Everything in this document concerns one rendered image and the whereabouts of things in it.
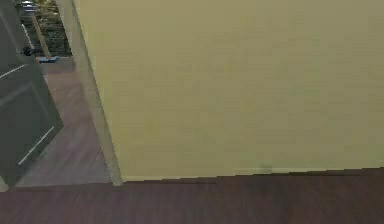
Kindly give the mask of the blue flat object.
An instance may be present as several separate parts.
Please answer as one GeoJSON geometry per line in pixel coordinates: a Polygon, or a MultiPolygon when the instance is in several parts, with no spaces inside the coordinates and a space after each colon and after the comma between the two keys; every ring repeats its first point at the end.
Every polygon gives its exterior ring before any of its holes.
{"type": "Polygon", "coordinates": [[[60,59],[59,56],[51,56],[51,57],[36,57],[36,60],[41,63],[56,63],[60,59]]]}

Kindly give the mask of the dark grey room door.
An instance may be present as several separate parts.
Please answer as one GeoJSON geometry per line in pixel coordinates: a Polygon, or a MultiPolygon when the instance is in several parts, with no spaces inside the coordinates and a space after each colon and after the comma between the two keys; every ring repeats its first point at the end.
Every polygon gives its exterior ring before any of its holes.
{"type": "Polygon", "coordinates": [[[0,0],[0,192],[14,187],[63,122],[15,8],[0,0]]]}

